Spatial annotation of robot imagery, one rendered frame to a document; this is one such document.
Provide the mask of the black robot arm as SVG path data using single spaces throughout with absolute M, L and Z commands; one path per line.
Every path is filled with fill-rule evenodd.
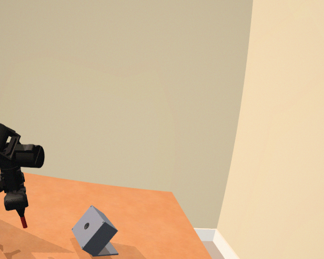
M 10 142 L 6 142 L 8 137 Z M 20 135 L 0 123 L 0 168 L 41 168 L 44 164 L 44 149 L 40 145 L 21 144 Z M 9 193 L 4 177 L 0 174 L 0 192 Z

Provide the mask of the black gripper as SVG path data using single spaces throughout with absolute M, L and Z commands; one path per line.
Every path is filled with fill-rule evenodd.
M 9 193 L 4 197 L 4 206 L 7 211 L 16 210 L 20 217 L 24 217 L 25 208 L 29 206 L 26 187 L 24 186 L 24 173 L 21 172 L 21 167 L 12 169 L 1 169 L 1 176 L 7 184 Z

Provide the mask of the grey metal panel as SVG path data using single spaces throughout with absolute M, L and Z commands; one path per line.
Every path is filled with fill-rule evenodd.
M 95 256 L 118 255 L 110 240 L 117 233 L 113 223 L 91 205 L 71 229 L 81 249 Z

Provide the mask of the red peg with white band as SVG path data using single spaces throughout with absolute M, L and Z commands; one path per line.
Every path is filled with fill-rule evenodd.
M 20 217 L 20 218 L 21 218 L 21 222 L 22 222 L 22 226 L 23 226 L 23 228 L 27 228 L 27 224 L 26 224 L 25 216 L 24 216 L 24 217 Z

